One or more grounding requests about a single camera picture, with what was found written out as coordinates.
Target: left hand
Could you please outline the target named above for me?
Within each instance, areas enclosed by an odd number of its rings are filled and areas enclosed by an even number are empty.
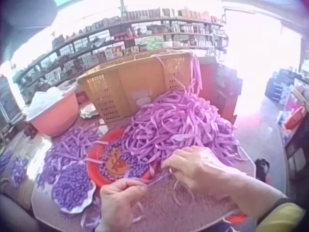
[[[147,191],[147,186],[137,180],[119,179],[100,190],[101,223],[96,232],[120,232],[134,219],[132,206]]]

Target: red bowl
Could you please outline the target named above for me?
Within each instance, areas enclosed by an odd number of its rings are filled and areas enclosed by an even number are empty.
[[[114,129],[107,134],[105,134],[102,138],[100,138],[100,141],[104,142],[110,142],[115,139],[118,139],[122,136],[124,133],[124,129]],[[100,157],[104,155],[104,147],[105,145],[101,144],[94,144],[88,151],[88,157],[92,159],[99,160]],[[157,165],[157,162],[153,162],[151,164],[152,168],[155,170]],[[98,168],[98,164],[94,162],[87,162],[87,171],[90,176],[90,178],[96,183],[98,187],[102,187],[103,185],[107,185],[112,183],[111,180],[103,176]],[[143,176],[142,179],[150,179],[151,174],[150,171],[147,171]]]

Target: pink plastic basin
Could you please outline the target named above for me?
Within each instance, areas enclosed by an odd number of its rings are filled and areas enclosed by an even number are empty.
[[[70,88],[62,99],[27,121],[42,134],[50,137],[61,135],[72,126],[79,115],[75,89],[76,87]]]

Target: beige plastic basket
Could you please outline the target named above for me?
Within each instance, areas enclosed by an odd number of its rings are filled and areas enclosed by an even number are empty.
[[[167,90],[186,87],[191,55],[144,53],[98,65],[78,78],[105,122],[135,114],[139,108]]]

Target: white plate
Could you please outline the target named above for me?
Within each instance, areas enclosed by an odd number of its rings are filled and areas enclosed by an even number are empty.
[[[63,167],[63,169],[65,170],[68,166],[70,166],[71,164],[73,164],[73,163],[75,163],[75,162],[76,162],[76,161],[72,161],[71,163],[69,163],[68,165],[66,165],[65,167]],[[86,165],[85,162],[83,162],[83,161],[79,161],[78,163],[79,163],[79,164]],[[60,210],[61,210],[62,212],[64,212],[64,213],[68,213],[68,214],[78,214],[78,213],[81,213],[87,206],[89,206],[89,205],[92,203],[93,194],[94,194],[94,192],[95,192],[95,190],[96,190],[96,184],[95,184],[95,182],[93,182],[92,180],[91,180],[91,184],[92,184],[92,189],[90,189],[90,190],[87,192],[87,198],[84,199],[84,201],[83,201],[83,203],[82,203],[81,205],[78,205],[78,206],[72,208],[71,210],[68,210],[68,209],[66,209],[66,208],[64,208],[64,207],[63,207],[63,208],[60,208]],[[54,199],[54,202],[56,202],[56,204],[60,206],[59,202],[58,202],[56,199]]]

